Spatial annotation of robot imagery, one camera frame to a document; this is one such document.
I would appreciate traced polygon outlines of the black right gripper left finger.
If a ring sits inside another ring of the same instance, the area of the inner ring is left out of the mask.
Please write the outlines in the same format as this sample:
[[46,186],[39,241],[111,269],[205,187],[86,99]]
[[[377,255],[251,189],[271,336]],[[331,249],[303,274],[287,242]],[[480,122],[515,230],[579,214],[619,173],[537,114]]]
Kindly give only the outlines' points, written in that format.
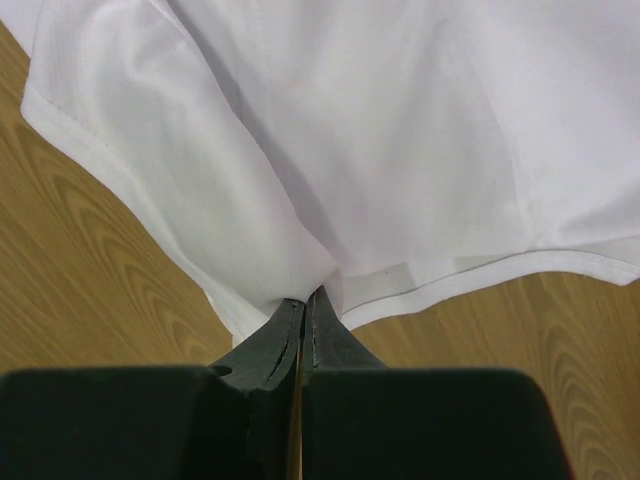
[[304,306],[210,365],[1,377],[5,479],[282,479]]

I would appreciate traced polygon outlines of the white t-shirt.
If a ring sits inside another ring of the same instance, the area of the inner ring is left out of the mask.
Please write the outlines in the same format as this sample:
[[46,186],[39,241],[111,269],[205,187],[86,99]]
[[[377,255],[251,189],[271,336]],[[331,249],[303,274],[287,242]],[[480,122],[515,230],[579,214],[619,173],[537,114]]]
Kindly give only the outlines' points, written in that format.
[[236,340],[639,276],[635,1],[5,1],[21,112]]

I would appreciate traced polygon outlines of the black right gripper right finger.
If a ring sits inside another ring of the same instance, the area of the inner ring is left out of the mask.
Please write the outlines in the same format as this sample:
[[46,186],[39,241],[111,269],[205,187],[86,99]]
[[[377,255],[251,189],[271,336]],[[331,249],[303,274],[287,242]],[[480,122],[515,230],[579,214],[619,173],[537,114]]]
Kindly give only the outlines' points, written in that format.
[[392,368],[308,301],[302,350],[307,479],[570,479],[546,397],[504,368]]

